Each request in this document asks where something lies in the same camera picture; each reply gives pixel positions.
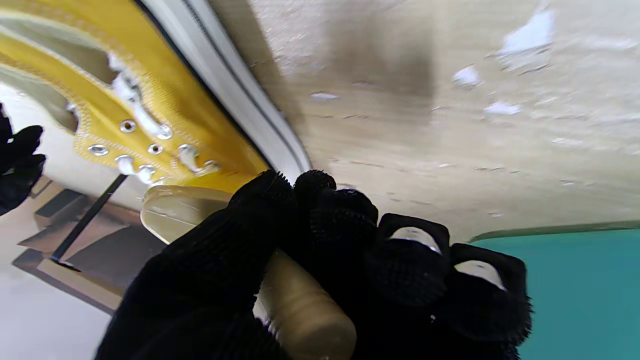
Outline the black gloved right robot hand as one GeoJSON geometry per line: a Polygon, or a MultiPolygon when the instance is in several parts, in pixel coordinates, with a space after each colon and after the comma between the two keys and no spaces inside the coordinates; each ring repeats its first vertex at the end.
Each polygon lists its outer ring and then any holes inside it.
{"type": "Polygon", "coordinates": [[[14,132],[4,104],[0,105],[0,215],[19,207],[32,193],[47,157],[36,153],[44,129],[30,125],[14,132]]]}

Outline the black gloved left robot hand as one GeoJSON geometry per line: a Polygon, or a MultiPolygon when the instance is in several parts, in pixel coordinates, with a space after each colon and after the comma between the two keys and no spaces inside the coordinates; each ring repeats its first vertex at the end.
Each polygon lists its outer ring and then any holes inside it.
{"type": "Polygon", "coordinates": [[[148,260],[98,360],[518,360],[531,333],[517,257],[450,244],[320,170],[264,171],[148,260]]]}

